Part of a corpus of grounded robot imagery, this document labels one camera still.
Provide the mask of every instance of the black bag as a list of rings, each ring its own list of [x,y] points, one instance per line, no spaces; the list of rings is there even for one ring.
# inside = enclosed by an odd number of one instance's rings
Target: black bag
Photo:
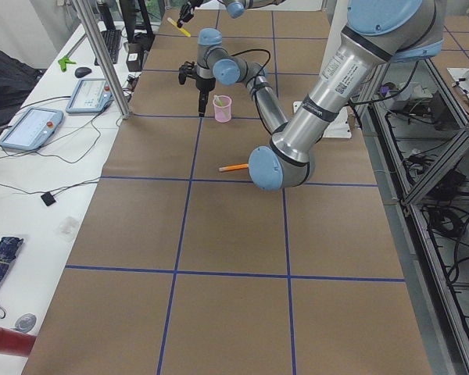
[[[0,51],[0,126],[9,123],[42,74]]]

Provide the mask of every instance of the folded umbrella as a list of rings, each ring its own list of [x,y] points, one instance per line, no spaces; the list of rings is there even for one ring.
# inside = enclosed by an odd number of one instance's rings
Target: folded umbrella
[[[22,238],[17,237],[2,237],[0,241],[0,283],[2,282],[10,263],[16,258],[16,253],[19,247],[23,244]],[[5,317],[5,310],[0,318]]]

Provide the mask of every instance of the cup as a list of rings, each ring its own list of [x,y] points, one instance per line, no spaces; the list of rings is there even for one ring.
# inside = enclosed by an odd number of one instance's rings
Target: cup
[[[36,336],[0,327],[0,354],[28,357]]]
[[[231,98],[226,95],[215,95],[213,97],[213,114],[220,123],[231,120]]]

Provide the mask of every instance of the blue joint cap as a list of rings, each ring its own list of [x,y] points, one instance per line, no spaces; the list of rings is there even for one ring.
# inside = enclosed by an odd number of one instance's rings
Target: blue joint cap
[[[226,10],[231,18],[238,18],[245,12],[245,7],[240,2],[232,2],[227,5]]]
[[[231,86],[240,79],[238,64],[230,59],[221,59],[213,66],[213,76],[225,86]]]
[[[222,43],[222,34],[217,29],[206,28],[200,31],[199,45],[219,45]]]
[[[283,169],[276,154],[267,146],[252,151],[249,158],[252,181],[262,190],[278,190],[283,184]]]
[[[349,0],[348,25],[358,34],[387,34],[404,25],[423,0]]]
[[[430,45],[425,45],[423,47],[418,47],[414,49],[409,49],[408,51],[403,51],[396,53],[391,58],[391,63],[407,63],[409,61],[428,59],[434,57],[441,52],[443,47],[443,40],[437,41]]]

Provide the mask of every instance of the green clip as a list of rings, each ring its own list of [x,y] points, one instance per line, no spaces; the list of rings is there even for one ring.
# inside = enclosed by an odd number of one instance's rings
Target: green clip
[[[62,59],[57,60],[61,66],[61,71],[66,72],[66,64],[76,64],[76,62],[71,61],[68,55],[64,56]]]

